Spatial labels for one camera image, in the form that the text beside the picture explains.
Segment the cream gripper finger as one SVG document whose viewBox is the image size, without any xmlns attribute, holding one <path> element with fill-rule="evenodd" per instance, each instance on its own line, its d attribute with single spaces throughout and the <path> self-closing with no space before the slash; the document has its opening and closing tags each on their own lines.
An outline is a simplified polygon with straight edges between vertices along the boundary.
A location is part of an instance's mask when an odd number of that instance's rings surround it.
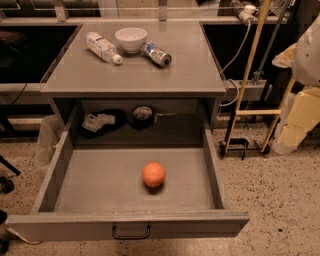
<svg viewBox="0 0 320 256">
<path fill-rule="evenodd" d="M 291 153 L 319 123 L 319 87 L 307 87 L 297 95 L 289 96 L 276 126 L 272 149 L 279 154 Z"/>
</svg>

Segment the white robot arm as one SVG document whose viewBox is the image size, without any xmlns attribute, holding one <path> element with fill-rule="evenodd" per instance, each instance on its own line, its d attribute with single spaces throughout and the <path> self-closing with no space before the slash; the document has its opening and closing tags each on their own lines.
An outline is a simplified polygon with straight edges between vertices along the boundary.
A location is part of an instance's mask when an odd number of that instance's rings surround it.
<svg viewBox="0 0 320 256">
<path fill-rule="evenodd" d="M 294 97 L 285 97 L 272 142 L 276 153 L 288 154 L 320 123 L 320 15 L 297 43 L 277 55 L 272 63 L 291 67 L 294 81 L 304 86 Z"/>
</svg>

